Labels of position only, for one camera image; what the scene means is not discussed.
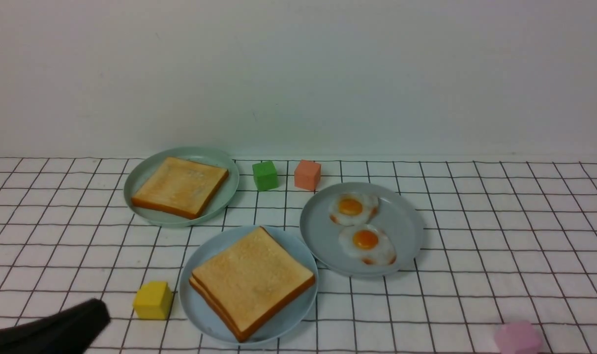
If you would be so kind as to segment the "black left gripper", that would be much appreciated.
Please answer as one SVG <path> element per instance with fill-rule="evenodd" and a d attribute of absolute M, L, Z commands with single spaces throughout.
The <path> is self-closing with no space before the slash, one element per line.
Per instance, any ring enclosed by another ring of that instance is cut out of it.
<path fill-rule="evenodd" d="M 90 298 L 46 318 L 0 329 L 0 354 L 83 354 L 110 324 L 107 305 Z"/>

